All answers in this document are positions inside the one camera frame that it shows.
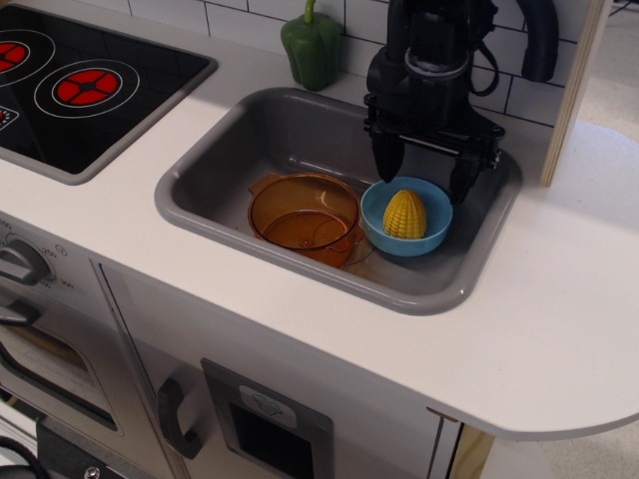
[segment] red burner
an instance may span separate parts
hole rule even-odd
[[[0,73],[17,67],[27,58],[28,51],[24,45],[14,42],[0,42]]]
[[[64,78],[56,87],[55,94],[64,105],[86,107],[109,99],[119,91],[120,85],[120,78],[113,72],[83,70]]]

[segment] knob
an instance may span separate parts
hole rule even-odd
[[[13,239],[0,248],[0,276],[33,286],[48,274],[47,262],[25,242]]]
[[[100,477],[100,468],[91,466],[84,471],[84,479],[98,479]]]

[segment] ice dispenser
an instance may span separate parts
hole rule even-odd
[[[250,379],[202,360],[227,446],[286,479],[332,479],[332,421]]]

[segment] black stovetop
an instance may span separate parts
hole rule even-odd
[[[216,68],[91,25],[1,8],[0,159],[84,183]]]

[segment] orange pot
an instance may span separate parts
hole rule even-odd
[[[249,223],[257,238],[342,267],[364,238],[350,187],[319,174],[268,174],[250,187]]]

